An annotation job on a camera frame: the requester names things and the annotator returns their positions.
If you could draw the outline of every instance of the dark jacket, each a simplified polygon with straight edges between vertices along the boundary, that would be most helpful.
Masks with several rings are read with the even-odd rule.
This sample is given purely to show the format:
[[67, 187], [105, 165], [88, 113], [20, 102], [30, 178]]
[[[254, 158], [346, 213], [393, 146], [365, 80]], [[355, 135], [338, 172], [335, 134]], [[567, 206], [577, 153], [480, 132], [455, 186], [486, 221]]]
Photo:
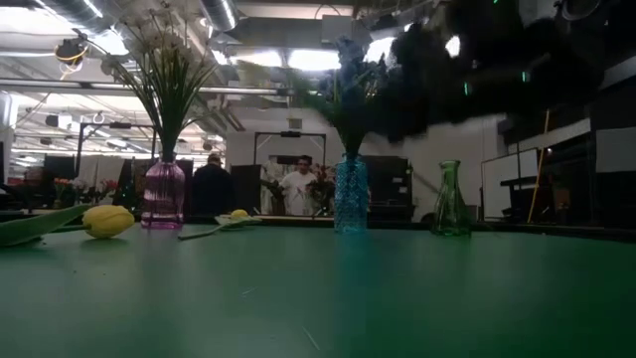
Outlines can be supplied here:
[[227, 214], [235, 208], [232, 176], [215, 164], [197, 169], [192, 179], [192, 199], [195, 215]]

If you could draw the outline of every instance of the blue beaded vase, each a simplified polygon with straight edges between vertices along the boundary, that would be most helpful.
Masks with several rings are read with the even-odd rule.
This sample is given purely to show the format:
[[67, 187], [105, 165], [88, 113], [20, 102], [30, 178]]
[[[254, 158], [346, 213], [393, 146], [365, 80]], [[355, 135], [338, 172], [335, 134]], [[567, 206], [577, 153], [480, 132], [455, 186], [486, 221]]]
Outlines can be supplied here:
[[334, 228], [339, 234], [361, 234], [367, 230], [367, 165], [358, 154], [343, 157], [336, 165]]

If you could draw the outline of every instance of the metal beam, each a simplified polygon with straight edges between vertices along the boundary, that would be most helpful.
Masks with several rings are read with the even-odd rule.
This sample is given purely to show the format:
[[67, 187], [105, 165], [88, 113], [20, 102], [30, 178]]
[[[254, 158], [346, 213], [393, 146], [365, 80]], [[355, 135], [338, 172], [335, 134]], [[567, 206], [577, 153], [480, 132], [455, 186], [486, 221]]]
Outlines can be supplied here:
[[[74, 81], [49, 81], [49, 80], [24, 80], [24, 79], [0, 79], [0, 90], [36, 91], [67, 94], [92, 94], [92, 95], [122, 95], [134, 96], [134, 93], [122, 84], [89, 83]], [[218, 94], [247, 94], [247, 95], [278, 95], [290, 96], [290, 89], [255, 89], [255, 88], [231, 88], [210, 87], [201, 88], [199, 93]]]

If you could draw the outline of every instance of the green glass vase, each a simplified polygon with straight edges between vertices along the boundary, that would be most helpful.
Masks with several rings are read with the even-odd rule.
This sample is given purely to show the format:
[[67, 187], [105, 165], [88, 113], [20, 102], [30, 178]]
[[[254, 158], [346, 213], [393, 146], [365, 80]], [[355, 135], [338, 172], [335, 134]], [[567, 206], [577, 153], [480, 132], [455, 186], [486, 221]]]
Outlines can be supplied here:
[[461, 197], [457, 173], [458, 160], [439, 163], [442, 171], [442, 187], [435, 203], [435, 221], [431, 232], [445, 237], [469, 237], [470, 216]]

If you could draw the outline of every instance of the pink glass vase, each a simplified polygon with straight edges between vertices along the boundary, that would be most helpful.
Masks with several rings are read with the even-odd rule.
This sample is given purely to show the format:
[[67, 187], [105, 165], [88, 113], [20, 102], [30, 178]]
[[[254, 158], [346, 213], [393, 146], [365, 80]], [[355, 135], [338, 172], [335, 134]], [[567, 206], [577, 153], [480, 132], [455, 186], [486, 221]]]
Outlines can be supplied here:
[[186, 175], [177, 163], [158, 161], [146, 173], [141, 226], [148, 229], [180, 229]]

